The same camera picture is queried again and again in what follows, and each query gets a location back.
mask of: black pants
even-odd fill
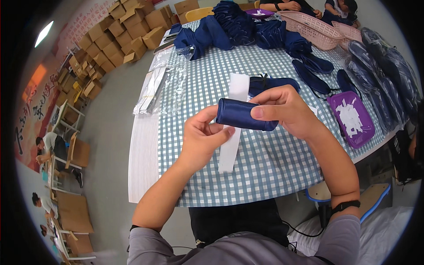
[[[282,223],[274,199],[231,206],[190,207],[189,213],[194,238],[204,242],[198,244],[198,248],[241,231],[261,234],[284,247],[289,243],[289,226]]]

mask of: hand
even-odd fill
[[[310,138],[324,126],[291,85],[265,90],[250,102],[262,105],[251,110],[252,118],[278,120],[289,133],[300,139]]]
[[[235,132],[234,127],[223,129],[222,124],[209,124],[217,112],[218,105],[209,106],[185,122],[183,148],[178,162],[190,167],[193,173],[209,163],[215,149],[228,141]]]
[[[283,8],[280,8],[281,10],[284,9],[288,9],[288,10],[292,10],[292,11],[300,11],[302,9],[302,7],[299,5],[299,3],[295,2],[295,1],[291,1],[288,3],[283,3],[284,6]]]
[[[314,13],[316,14],[315,17],[318,18],[319,20],[322,18],[322,13],[318,9],[315,9],[314,10]]]

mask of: gray sleeve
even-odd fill
[[[359,255],[361,224],[358,217],[342,215],[328,224],[315,256],[334,264],[355,265]]]
[[[166,264],[171,256],[171,245],[158,232],[143,227],[131,230],[127,265]]]

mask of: yellow chair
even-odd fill
[[[214,13],[212,12],[212,9],[213,7],[204,7],[188,11],[186,13],[186,19],[188,22],[192,22],[204,18],[206,16],[213,15]]]

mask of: black wrist strap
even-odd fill
[[[278,4],[277,4],[277,3],[274,3],[274,5],[275,5],[275,8],[276,8],[278,11],[281,11],[281,9],[278,7]]]
[[[331,215],[333,215],[333,214],[335,214],[337,212],[341,212],[341,211],[343,211],[344,209],[346,209],[347,207],[350,207],[350,206],[355,206],[355,207],[358,207],[359,208],[359,206],[361,206],[361,202],[359,202],[358,200],[356,200],[356,201],[345,201],[345,202],[342,202],[339,205],[337,205],[331,211]]]

